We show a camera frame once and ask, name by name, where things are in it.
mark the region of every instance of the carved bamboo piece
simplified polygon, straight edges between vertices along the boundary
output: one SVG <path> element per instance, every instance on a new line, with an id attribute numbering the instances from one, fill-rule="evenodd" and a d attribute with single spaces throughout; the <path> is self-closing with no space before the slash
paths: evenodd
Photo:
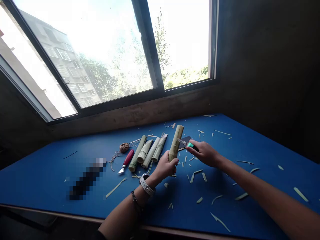
<path id="1" fill-rule="evenodd" d="M 183 133 L 184 126 L 178 125 L 176 128 L 176 132 L 173 136 L 170 152 L 169 152 L 169 162 L 171 162 L 174 158 L 177 157 L 178 155 L 178 150 L 179 150 L 179 141 L 177 138 L 181 139 L 182 133 Z"/>
<path id="2" fill-rule="evenodd" d="M 162 135 L 162 137 L 158 143 L 158 146 L 157 146 L 156 150 L 154 151 L 152 161 L 157 162 L 159 160 L 159 157 L 160 157 L 161 151 L 163 149 L 164 143 L 166 142 L 167 136 L 168 136 L 168 134 Z"/>
<path id="3" fill-rule="evenodd" d="M 152 140 L 149 140 L 148 142 L 146 142 L 142 149 L 140 150 L 138 156 L 137 156 L 137 161 L 138 163 L 143 163 L 144 162 L 144 159 L 146 158 L 147 156 L 147 153 L 150 149 L 150 146 L 151 146 L 151 143 L 153 142 L 153 139 Z"/>
<path id="4" fill-rule="evenodd" d="M 152 156 L 153 156 L 154 152 L 156 151 L 156 148 L 157 148 L 157 146 L 159 144 L 159 141 L 160 141 L 160 138 L 156 138 L 156 140 L 154 141 L 154 143 L 153 143 L 152 147 L 150 148 L 146 158 L 144 159 L 144 162 L 141 164 L 141 166 L 143 168 L 148 168 L 149 163 L 151 162 L 151 158 L 152 158 Z"/>
<path id="5" fill-rule="evenodd" d="M 147 137 L 144 136 L 144 135 L 141 137 L 141 140 L 140 140 L 140 143 L 139 143 L 139 145 L 137 147 L 137 150 L 134 153 L 134 155 L 132 157 L 132 160 L 131 160 L 131 162 L 130 162 L 130 164 L 128 166 L 128 169 L 129 169 L 130 172 L 134 172 L 136 170 L 136 167 L 137 167 L 137 164 L 138 164 L 137 156 L 138 156 L 140 150 L 142 149 L 146 139 L 147 139 Z"/>

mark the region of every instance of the blue tabletop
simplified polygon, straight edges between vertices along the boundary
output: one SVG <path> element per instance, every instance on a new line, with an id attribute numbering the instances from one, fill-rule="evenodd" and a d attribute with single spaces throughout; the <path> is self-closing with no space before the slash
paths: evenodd
<path id="1" fill-rule="evenodd" d="M 142 135 L 161 136 L 162 132 L 168 133 L 163 152 L 169 150 L 175 129 L 165 126 L 173 123 L 183 125 L 185 136 L 191 136 L 197 141 L 198 130 L 204 131 L 204 134 L 200 134 L 201 140 L 211 144 L 226 158 L 234 162 L 240 160 L 254 163 L 249 165 L 236 162 L 247 171 L 260 168 L 253 174 L 320 213 L 320 192 L 317 186 L 320 181 L 319 165 L 222 114 L 53 142 L 0 171 L 0 203 L 105 218 L 139 184 L 138 179 L 132 178 L 133 174 L 128 169 L 125 169 L 123 175 L 117 174 L 126 154 L 115 159 L 113 168 L 116 172 L 111 171 L 110 164 L 107 163 L 83 200 L 69 200 L 67 193 L 70 186 L 79 180 L 96 158 L 110 160 L 121 143 L 134 141 Z M 177 177 L 168 177 L 157 187 L 155 197 L 145 209 L 142 220 L 144 224 L 257 239 L 286 239 L 281 229 L 250 196 L 241 201 L 235 200 L 244 190 L 238 185 L 233 186 L 234 181 L 230 177 L 199 160 L 189 161 L 192 155 L 186 150 L 180 151 L 180 162 L 184 161 L 185 156 L 187 162 L 184 167 L 181 164 L 177 166 Z M 208 182 L 204 182 L 200 173 L 190 184 L 187 174 L 191 177 L 194 171 L 200 169 L 203 169 Z M 146 171 L 139 165 L 135 173 L 142 175 Z M 106 199 L 106 194 L 124 177 L 127 180 Z M 169 184 L 168 188 L 164 187 L 166 182 Z M 297 187 L 309 202 L 305 202 L 294 191 L 294 187 Z M 211 205 L 213 198 L 218 195 L 223 197 Z M 197 204 L 200 197 L 203 197 L 203 201 Z M 173 204 L 174 211 L 168 210 L 170 203 Z M 223 221 L 231 232 L 215 221 L 210 212 Z"/>

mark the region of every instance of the wristwatch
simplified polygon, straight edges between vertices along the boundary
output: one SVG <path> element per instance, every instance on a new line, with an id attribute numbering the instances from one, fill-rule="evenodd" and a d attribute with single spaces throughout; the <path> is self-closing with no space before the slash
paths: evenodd
<path id="1" fill-rule="evenodd" d="M 146 183 L 146 179 L 150 177 L 149 174 L 145 173 L 141 176 L 139 183 L 141 184 L 142 188 L 148 193 L 151 197 L 153 196 L 156 190 L 152 190 L 149 185 Z"/>

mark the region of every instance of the wooden table edge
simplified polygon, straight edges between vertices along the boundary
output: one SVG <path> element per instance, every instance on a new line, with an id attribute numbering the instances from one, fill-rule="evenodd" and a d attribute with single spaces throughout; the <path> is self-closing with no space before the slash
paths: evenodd
<path id="1" fill-rule="evenodd" d="M 20 209 L 20 210 L 32 211 L 32 212 L 38 212 L 38 213 L 45 213 L 45 214 L 54 215 L 54 216 L 58 216 L 58 217 L 71 218 L 71 219 L 87 221 L 87 222 L 94 222 L 94 223 L 102 223 L 104 221 L 104 219 L 101 219 L 101 218 L 84 217 L 84 216 L 59 213 L 59 212 L 50 212 L 50 211 L 38 210 L 38 209 L 33 209 L 33 208 L 25 208 L 25 207 L 17 207 L 17 206 L 6 205 L 6 204 L 0 204 L 0 207 Z M 205 240 L 249 240 L 248 238 L 221 236 L 221 235 L 216 235 L 216 234 L 187 231 L 187 230 L 181 230 L 181 229 L 175 229 L 175 228 L 155 227 L 155 226 L 149 226 L 149 225 L 140 225 L 140 229 L 147 230 L 147 231 L 153 231 L 153 232 L 159 232 L 159 233 L 168 233 L 168 234 L 184 236 L 184 237 L 205 239 Z"/>

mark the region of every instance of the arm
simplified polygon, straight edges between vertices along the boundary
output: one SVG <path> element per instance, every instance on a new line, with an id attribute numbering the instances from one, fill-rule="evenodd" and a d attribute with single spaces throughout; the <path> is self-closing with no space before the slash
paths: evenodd
<path id="1" fill-rule="evenodd" d="M 320 236 L 320 216 L 286 193 L 247 172 L 226 159 L 206 142 L 190 140 L 199 152 L 186 149 L 203 163 L 216 167 L 234 179 L 290 239 L 317 239 Z"/>
<path id="2" fill-rule="evenodd" d="M 168 161 L 169 151 L 160 158 L 154 172 L 146 179 L 146 183 L 155 189 L 156 186 L 166 177 L 176 172 L 178 158 Z M 144 207 L 149 199 L 149 195 L 139 185 L 134 190 L 134 195 L 137 198 L 138 205 Z M 135 209 L 132 195 L 129 194 L 103 221 L 98 231 L 100 231 L 106 239 L 116 240 L 124 239 L 133 229 L 134 224 L 138 219 L 138 212 Z"/>

